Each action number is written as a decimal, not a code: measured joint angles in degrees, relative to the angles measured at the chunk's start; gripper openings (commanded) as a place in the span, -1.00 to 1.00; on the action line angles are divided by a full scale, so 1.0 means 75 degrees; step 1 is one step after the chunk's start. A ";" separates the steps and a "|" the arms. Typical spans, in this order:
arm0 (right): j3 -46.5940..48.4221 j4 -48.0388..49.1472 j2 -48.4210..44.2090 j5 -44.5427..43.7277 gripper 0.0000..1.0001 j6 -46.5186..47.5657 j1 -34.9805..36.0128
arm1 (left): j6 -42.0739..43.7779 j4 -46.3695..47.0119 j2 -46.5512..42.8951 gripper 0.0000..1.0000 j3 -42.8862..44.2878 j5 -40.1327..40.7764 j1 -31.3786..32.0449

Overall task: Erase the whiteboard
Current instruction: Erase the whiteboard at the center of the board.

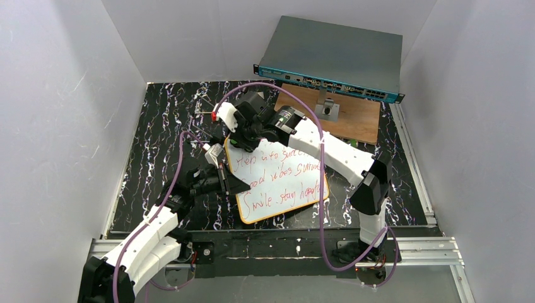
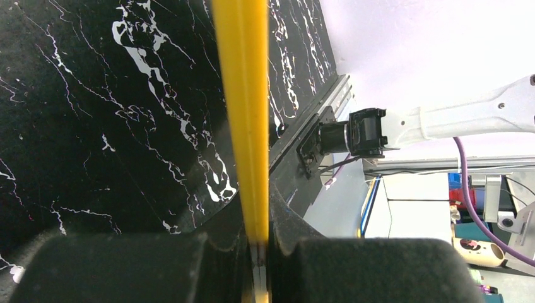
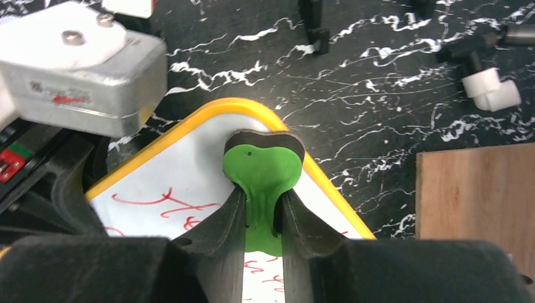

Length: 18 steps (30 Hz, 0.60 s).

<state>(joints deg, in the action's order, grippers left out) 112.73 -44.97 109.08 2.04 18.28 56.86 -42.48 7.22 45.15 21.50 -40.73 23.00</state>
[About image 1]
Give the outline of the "green black whiteboard eraser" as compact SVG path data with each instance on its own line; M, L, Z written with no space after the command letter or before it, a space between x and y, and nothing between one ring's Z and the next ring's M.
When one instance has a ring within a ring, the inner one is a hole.
M243 144L241 144L241 142L240 142L238 139L236 139L236 138L234 138L234 137L232 137L232 136L230 136L230 137L228 138L228 142L229 142L234 148L244 149Z

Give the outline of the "orange framed whiteboard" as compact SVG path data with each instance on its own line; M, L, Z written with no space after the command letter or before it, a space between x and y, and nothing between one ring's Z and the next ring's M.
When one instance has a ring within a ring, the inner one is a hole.
M319 201L320 162L281 143L262 140L249 153L225 140L232 174L250 186L236 195L241 221L252 224Z

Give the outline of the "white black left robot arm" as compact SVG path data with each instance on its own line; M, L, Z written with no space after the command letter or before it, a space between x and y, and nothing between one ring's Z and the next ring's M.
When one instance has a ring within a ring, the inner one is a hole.
M226 196L250 190L224 165L177 172L155 205L120 244L84 265L78 302L134 302L139 291L191 241L179 223L204 194Z

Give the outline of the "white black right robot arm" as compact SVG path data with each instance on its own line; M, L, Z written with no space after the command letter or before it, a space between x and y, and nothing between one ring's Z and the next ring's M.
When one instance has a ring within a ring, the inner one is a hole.
M390 156L354 148L321 130L313 111L303 113L288 105L276 110L257 92L222 103L216 115L225 122L237 148L252 152L266 139L318 159L321 172L329 167L341 174L355 188L350 204L358 212L360 234L357 243L335 249L333 254L347 262L384 255L385 201L392 185Z

